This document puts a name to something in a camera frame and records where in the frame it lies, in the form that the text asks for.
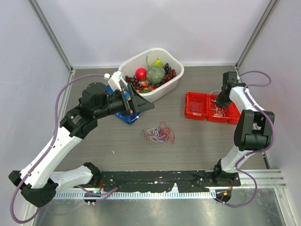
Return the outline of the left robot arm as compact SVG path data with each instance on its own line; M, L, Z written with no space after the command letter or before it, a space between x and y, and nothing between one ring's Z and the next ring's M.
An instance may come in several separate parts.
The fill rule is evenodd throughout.
M130 98L119 90L109 94L103 83L89 84L82 91L79 105L66 113L47 146L26 168L9 174L10 181L30 204L40 208L61 191L79 185L91 188L99 185L101 172L90 162L67 172L54 170L67 153L97 127L98 119L116 113L130 116L155 107L138 94L133 85L127 88Z

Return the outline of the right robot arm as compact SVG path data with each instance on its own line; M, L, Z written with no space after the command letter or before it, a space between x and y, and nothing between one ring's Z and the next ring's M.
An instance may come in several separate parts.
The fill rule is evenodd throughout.
M234 146L218 161L212 173L213 182L223 186L236 180L240 167L249 157L271 148L275 138L275 115L256 103L249 85L240 82L236 72L223 74L222 89L215 102L223 108L234 103L240 113L233 137Z

